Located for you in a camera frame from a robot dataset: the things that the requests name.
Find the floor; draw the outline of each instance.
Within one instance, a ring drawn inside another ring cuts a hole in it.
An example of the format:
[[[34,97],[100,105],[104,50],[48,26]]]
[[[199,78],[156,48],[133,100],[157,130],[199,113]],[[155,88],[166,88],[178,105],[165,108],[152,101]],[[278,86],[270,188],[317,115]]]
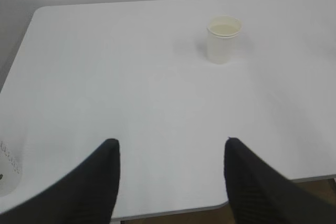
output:
[[[299,185],[312,194],[336,205],[336,183],[334,179],[299,183]],[[125,224],[234,224],[230,206],[215,210],[192,212],[187,214],[160,216],[125,221]]]

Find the paper cup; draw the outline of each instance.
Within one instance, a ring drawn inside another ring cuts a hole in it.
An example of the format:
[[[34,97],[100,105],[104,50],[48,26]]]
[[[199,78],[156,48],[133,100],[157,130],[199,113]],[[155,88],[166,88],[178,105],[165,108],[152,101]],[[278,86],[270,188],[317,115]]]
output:
[[[21,180],[21,168],[14,156],[0,140],[0,197],[12,192]]]
[[[224,64],[230,59],[236,37],[242,23],[229,16],[216,17],[207,26],[207,57],[215,64]]]

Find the plastic cup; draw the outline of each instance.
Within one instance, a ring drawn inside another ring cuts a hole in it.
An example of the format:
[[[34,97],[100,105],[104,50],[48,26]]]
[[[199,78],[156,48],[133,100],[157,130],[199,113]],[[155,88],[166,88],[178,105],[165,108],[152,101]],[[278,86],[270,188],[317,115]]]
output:
[[[236,18],[221,16],[213,18],[207,26],[207,57],[215,64],[227,63],[242,23]]]

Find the cup rim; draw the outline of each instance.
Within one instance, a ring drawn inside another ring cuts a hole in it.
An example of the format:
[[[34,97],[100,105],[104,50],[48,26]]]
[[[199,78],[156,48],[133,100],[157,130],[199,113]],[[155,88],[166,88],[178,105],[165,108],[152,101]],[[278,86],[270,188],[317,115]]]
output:
[[[223,34],[218,34],[218,33],[214,33],[213,31],[211,31],[211,29],[210,29],[210,24],[215,20],[215,19],[218,19],[218,18],[229,18],[229,19],[232,19],[232,20],[234,20],[235,22],[237,22],[238,24],[239,24],[239,28],[238,28],[238,31],[236,31],[235,33],[233,33],[233,34],[229,34],[229,35],[223,35]],[[235,36],[237,36],[238,34],[239,34],[239,32],[240,32],[240,30],[241,30],[241,25],[242,24],[242,22],[239,20],[239,19],[237,19],[237,18],[235,18],[235,17],[232,17],[232,16],[228,16],[228,15],[223,15],[223,16],[217,16],[217,17],[214,17],[214,18],[212,18],[211,20],[210,20],[210,22],[208,23],[208,25],[207,25],[207,30],[211,33],[211,34],[213,34],[214,36],[216,36],[216,37],[218,37],[218,38],[233,38],[233,37],[235,37]]]

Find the white table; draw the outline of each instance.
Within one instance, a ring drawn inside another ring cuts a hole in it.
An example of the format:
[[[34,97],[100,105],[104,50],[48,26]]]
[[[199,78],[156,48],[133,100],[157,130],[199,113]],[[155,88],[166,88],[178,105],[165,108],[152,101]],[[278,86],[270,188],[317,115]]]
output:
[[[336,174],[335,3],[39,9],[0,94],[0,137],[24,171],[0,209],[44,190],[107,138],[121,144],[115,220],[224,204],[228,136],[290,179]],[[243,22],[221,66],[204,57],[217,15]]]

